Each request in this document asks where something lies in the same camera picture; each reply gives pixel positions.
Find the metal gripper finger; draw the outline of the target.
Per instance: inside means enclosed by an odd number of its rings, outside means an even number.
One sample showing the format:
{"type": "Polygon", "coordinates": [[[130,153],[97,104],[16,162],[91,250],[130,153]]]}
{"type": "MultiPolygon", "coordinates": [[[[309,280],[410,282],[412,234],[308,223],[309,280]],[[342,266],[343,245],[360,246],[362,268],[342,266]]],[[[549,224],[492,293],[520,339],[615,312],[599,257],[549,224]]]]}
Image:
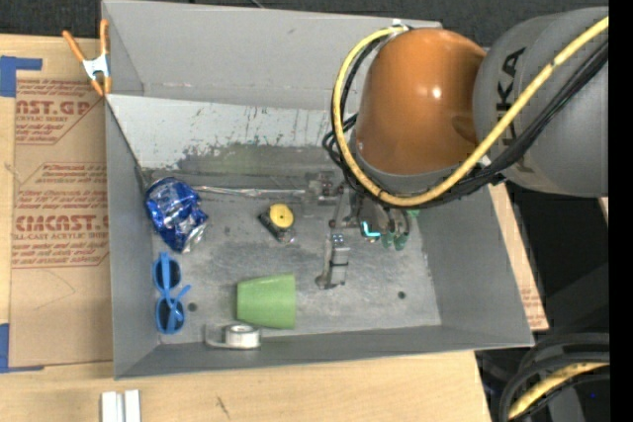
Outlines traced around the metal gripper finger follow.
{"type": "Polygon", "coordinates": [[[316,277],[320,290],[330,290],[346,284],[350,247],[343,233],[332,233],[326,241],[323,270],[316,277]]]}
{"type": "Polygon", "coordinates": [[[308,201],[319,206],[333,206],[341,196],[342,175],[336,171],[308,174],[308,201]]]}

